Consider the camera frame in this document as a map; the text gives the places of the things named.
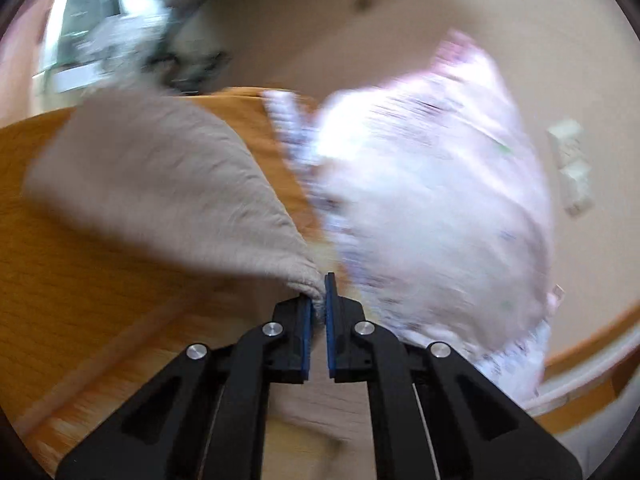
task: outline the beige wall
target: beige wall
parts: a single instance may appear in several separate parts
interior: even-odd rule
[[[210,0],[187,27],[234,55],[225,85],[277,84],[322,98],[422,69],[449,27],[497,60],[556,203],[554,280],[566,291],[552,354],[640,296],[640,42],[613,0]],[[545,130],[582,123],[595,208],[569,218]]]

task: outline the beige cloth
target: beige cloth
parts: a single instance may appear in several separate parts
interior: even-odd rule
[[[322,275],[244,142],[184,100],[99,89],[36,158],[22,192],[150,256],[276,278],[322,303]]]

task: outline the light switch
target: light switch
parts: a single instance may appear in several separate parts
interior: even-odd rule
[[[547,133],[554,150],[556,164],[559,169],[584,158],[580,138],[582,127],[573,119],[566,119],[551,126]]]
[[[571,216],[576,216],[593,205],[590,172],[591,167],[584,160],[575,160],[560,170],[562,202]]]

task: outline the silver screw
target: silver screw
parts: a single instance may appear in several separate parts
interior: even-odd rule
[[[202,359],[205,355],[207,355],[207,347],[200,343],[196,343],[187,348],[187,357],[194,361]]]
[[[262,333],[269,337],[275,337],[277,335],[282,334],[282,325],[280,323],[276,323],[271,321],[262,327]]]
[[[369,335],[372,334],[376,329],[376,326],[369,321],[359,321],[353,327],[353,329],[360,335]]]
[[[431,353],[436,357],[449,357],[451,347],[446,343],[434,343],[431,345]]]

